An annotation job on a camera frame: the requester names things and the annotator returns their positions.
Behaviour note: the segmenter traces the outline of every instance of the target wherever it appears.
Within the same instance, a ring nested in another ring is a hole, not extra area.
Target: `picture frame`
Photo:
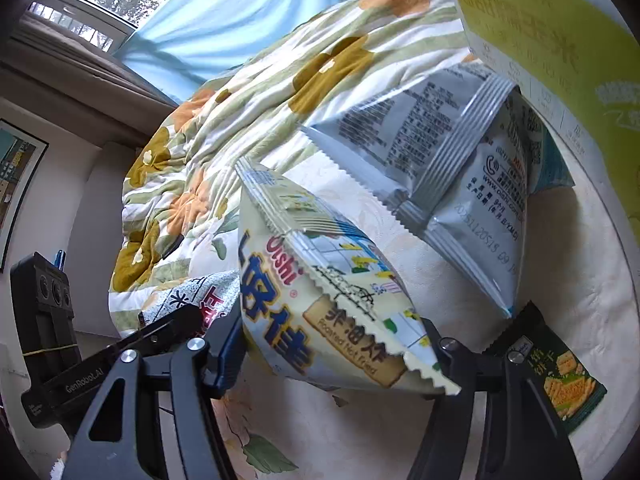
[[[0,118],[0,272],[22,200],[49,143]]]

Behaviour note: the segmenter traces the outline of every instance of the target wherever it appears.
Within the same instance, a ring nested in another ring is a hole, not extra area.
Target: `teal snack bag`
[[[575,430],[607,393],[603,384],[591,376],[580,359],[546,325],[530,301],[484,353],[503,356],[511,350],[525,356],[567,433]]]

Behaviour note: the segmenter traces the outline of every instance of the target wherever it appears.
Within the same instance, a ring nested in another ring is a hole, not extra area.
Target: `rubber band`
[[[44,354],[44,352],[53,352],[55,350],[66,350],[67,348],[73,348],[74,346],[78,346],[78,344],[73,343],[72,345],[59,346],[57,348],[42,348],[40,350],[34,350],[33,352],[27,352],[26,354],[22,354],[22,357],[29,357],[31,355],[36,355],[36,354]]]

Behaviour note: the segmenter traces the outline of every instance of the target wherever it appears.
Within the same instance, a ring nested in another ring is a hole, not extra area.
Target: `light blue curtain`
[[[115,53],[176,102],[341,0],[167,0]]]

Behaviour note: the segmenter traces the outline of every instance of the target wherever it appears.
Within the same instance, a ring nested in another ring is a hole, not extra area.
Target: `metal bolt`
[[[131,349],[125,350],[122,354],[120,354],[120,360],[123,363],[130,363],[135,360],[136,357],[138,357],[138,352]]]
[[[443,337],[440,340],[440,348],[446,350],[447,352],[455,352],[460,346],[460,343],[457,339],[453,339],[452,337]]]
[[[507,359],[515,365],[521,365],[524,362],[524,355],[517,350],[511,350],[507,354]]]
[[[193,339],[189,339],[187,343],[187,348],[189,350],[200,350],[204,346],[204,339],[201,337],[194,337]]]

